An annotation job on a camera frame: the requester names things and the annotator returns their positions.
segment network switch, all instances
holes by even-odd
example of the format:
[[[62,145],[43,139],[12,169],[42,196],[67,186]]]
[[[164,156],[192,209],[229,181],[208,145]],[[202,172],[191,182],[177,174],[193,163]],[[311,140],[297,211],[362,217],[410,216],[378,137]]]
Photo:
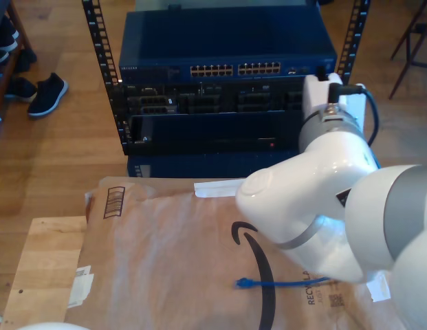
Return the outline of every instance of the network switch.
[[[199,84],[329,73],[336,59],[317,7],[154,10],[128,13],[120,73],[126,85]]]

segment qr code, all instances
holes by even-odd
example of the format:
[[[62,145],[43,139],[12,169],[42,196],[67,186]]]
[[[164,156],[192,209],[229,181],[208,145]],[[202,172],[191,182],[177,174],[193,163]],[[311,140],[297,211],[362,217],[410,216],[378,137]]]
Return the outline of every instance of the qr code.
[[[343,296],[341,294],[330,294],[329,302],[331,303],[331,307],[344,306]]]

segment black cable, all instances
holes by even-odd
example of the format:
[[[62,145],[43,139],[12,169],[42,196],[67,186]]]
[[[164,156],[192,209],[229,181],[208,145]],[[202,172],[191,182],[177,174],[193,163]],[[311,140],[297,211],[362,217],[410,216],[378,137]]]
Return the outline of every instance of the black cable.
[[[371,146],[378,134],[378,129],[380,128],[380,117],[378,116],[377,104],[375,103],[371,92],[361,87],[360,85],[341,85],[333,82],[329,84],[328,103],[338,103],[338,99],[341,95],[352,94],[364,94],[369,101],[369,104],[371,105],[373,116],[373,131],[369,141],[367,142],[367,144]]]
[[[367,144],[371,146],[378,134],[378,129],[380,128],[380,117],[378,116],[377,104],[375,103],[375,100],[373,99],[371,92],[363,88],[362,93],[366,96],[367,100],[369,101],[369,104],[371,105],[371,110],[372,110],[373,131],[372,131],[371,137],[369,138],[369,141],[367,142]]]

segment chair leg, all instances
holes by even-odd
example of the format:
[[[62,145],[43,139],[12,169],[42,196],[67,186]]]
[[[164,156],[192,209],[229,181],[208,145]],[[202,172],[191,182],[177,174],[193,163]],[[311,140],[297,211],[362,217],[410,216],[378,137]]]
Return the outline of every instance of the chair leg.
[[[395,57],[395,55],[398,53],[398,50],[402,46],[404,40],[406,40],[408,38],[408,36],[410,36],[410,32],[412,31],[413,26],[418,21],[418,18],[421,16],[421,14],[424,11],[424,9],[426,9],[426,6],[427,6],[427,0],[423,0],[422,4],[420,5],[420,7],[418,9],[418,11],[413,16],[412,21],[410,22],[410,24],[408,25],[408,27],[407,27],[406,31],[404,32],[403,36],[399,40],[397,47],[393,51],[392,56],[391,56],[391,60],[393,60],[393,58]]]
[[[23,28],[21,19],[19,18],[18,12],[16,11],[16,7],[14,6],[13,0],[10,0],[10,5],[8,5],[8,16],[12,20],[16,30],[18,30],[19,34],[22,38],[22,44],[25,49],[32,50],[32,46],[30,44],[30,41],[28,40],[27,33],[25,32],[25,29]]]
[[[406,38],[406,61],[408,61],[410,58],[410,33],[407,35]]]
[[[413,62],[413,60],[414,60],[415,56],[417,55],[417,53],[418,53],[419,49],[421,48],[421,45],[422,45],[422,43],[423,43],[424,39],[426,38],[426,36],[427,36],[427,26],[426,26],[426,29],[424,30],[423,34],[422,34],[422,35],[421,35],[421,37],[419,38],[419,40],[418,40],[417,44],[415,45],[415,48],[413,48],[413,52],[412,52],[412,54],[410,55],[409,60],[408,60],[408,61],[406,61],[406,64],[405,64],[405,66],[404,66],[403,70],[402,70],[402,71],[401,71],[401,73],[399,74],[398,80],[397,80],[397,82],[395,83],[395,86],[393,87],[392,92],[391,92],[391,94],[390,94],[390,96],[389,96],[389,100],[392,100],[393,94],[395,94],[395,92],[397,91],[397,89],[398,89],[398,87],[399,87],[399,84],[401,84],[401,81],[403,80],[404,76],[406,75],[406,72],[407,72],[408,68],[409,68],[409,67],[410,67],[410,65],[412,64],[412,62]]]

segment black metal stool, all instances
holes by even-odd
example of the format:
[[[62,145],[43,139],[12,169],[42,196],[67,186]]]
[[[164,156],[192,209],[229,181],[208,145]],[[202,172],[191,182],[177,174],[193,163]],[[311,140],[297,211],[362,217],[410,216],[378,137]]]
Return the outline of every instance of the black metal stool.
[[[414,61],[416,54],[418,53],[424,39],[427,36],[427,24],[426,24],[424,31],[421,33],[421,37],[419,38],[417,44],[415,45],[415,48],[413,48],[413,52],[410,51],[410,34],[413,33],[413,26],[418,21],[419,17],[421,16],[422,12],[424,11],[424,9],[426,9],[426,6],[427,6],[427,0],[423,0],[422,4],[420,5],[418,11],[415,13],[415,16],[413,16],[412,21],[408,25],[406,31],[404,32],[403,36],[399,40],[399,43],[398,43],[397,47],[395,48],[395,50],[393,51],[393,54],[391,56],[391,60],[393,60],[393,58],[395,57],[399,48],[402,46],[403,42],[406,41],[406,65],[404,66],[403,70],[399,74],[398,80],[395,83],[395,86],[393,87],[392,92],[389,96],[389,100],[392,99],[393,95],[395,94],[395,92],[397,91],[397,89],[399,87],[399,84],[401,84],[401,81],[403,80],[404,76],[406,75],[408,68],[411,65],[414,65],[416,67],[426,67],[427,68],[427,63],[421,63],[421,62],[415,62]]]

